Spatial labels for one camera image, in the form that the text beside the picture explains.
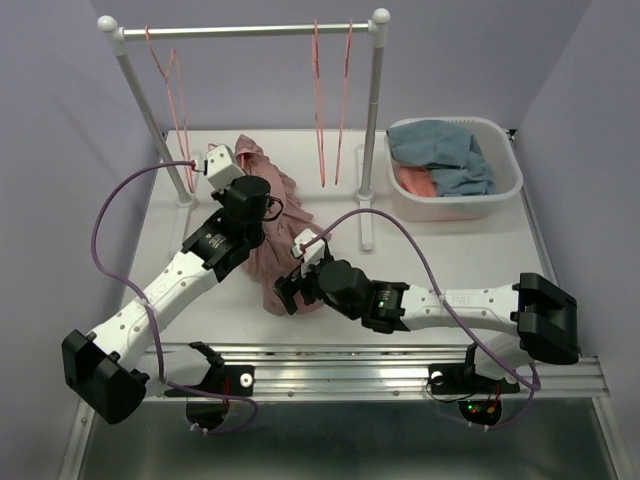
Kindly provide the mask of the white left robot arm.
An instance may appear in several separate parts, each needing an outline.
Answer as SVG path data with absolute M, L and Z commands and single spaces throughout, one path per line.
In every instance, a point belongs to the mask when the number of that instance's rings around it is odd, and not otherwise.
M 135 284 L 134 299 L 87 334 L 78 330 L 63 340 L 66 384 L 108 424 L 129 417 L 142 401 L 167 390 L 230 403 L 249 402 L 251 390 L 224 371 L 220 354 L 203 342 L 165 355 L 157 367 L 143 366 L 150 345 L 193 301 L 220 284 L 264 239 L 263 224 L 277 203 L 269 182 L 243 175 L 213 193 L 221 207 L 187 240 L 145 288 Z

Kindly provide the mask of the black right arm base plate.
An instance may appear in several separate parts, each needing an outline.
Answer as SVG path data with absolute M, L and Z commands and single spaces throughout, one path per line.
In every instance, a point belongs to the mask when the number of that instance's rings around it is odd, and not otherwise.
M 427 385 L 435 396 L 473 396 L 476 394 L 516 394 L 518 384 L 477 375 L 463 363 L 436 363 L 428 368 Z

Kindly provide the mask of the blue grey garment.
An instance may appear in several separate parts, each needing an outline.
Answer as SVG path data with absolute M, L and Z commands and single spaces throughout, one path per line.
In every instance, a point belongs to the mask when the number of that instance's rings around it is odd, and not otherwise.
M 438 120 L 420 120 L 387 130 L 391 151 L 401 166 L 430 171 L 438 196 L 495 192 L 489 165 L 466 129 Z

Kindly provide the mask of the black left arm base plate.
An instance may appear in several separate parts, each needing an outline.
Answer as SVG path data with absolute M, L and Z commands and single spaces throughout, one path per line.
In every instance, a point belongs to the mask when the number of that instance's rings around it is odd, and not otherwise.
M 255 367 L 250 364 L 211 367 L 204 379 L 193 388 L 199 391 L 251 397 L 255 380 Z

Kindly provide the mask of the salmon pink skirt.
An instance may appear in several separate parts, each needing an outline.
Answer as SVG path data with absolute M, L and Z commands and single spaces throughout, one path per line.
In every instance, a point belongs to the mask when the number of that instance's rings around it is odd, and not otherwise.
M 398 184 L 408 193 L 425 198 L 437 198 L 437 189 L 430 171 L 420 167 L 401 166 L 396 175 Z

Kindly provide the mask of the dusty pink garment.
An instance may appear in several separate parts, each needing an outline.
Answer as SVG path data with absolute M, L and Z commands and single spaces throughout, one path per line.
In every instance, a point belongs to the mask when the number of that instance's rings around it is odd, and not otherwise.
M 291 254 L 294 239 L 309 228 L 316 233 L 322 228 L 314 223 L 314 216 L 307 212 L 296 195 L 296 181 L 281 171 L 250 137 L 242 134 L 234 147 L 238 163 L 240 154 L 245 154 L 249 175 L 259 176 L 271 184 L 271 195 L 284 202 L 280 217 L 263 224 L 264 242 L 253 250 L 243 269 L 247 275 L 262 286 L 263 308 L 272 315 L 283 316 L 285 309 L 274 293 L 274 284 L 279 277 L 288 276 L 298 266 Z

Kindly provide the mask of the pink hanger with blue garment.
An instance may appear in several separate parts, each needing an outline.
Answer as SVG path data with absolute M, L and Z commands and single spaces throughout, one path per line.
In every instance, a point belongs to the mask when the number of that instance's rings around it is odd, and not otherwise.
M 311 37 L 312 45 L 312 71 L 313 71 L 313 88 L 315 96 L 315 131 L 317 154 L 319 163 L 320 185 L 322 188 L 326 186 L 326 161 L 324 149 L 324 114 L 323 100 L 320 80 L 319 65 L 319 25 L 317 21 L 313 24 L 313 33 Z

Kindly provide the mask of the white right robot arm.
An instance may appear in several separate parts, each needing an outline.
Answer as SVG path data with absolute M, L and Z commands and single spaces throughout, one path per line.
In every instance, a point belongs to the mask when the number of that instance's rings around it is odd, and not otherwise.
M 320 302 L 381 334 L 460 328 L 472 340 L 460 366 L 463 384 L 482 390 L 534 361 L 579 360 L 577 301 L 536 273 L 480 290 L 438 290 L 369 279 L 345 260 L 303 265 L 274 286 L 285 311 Z

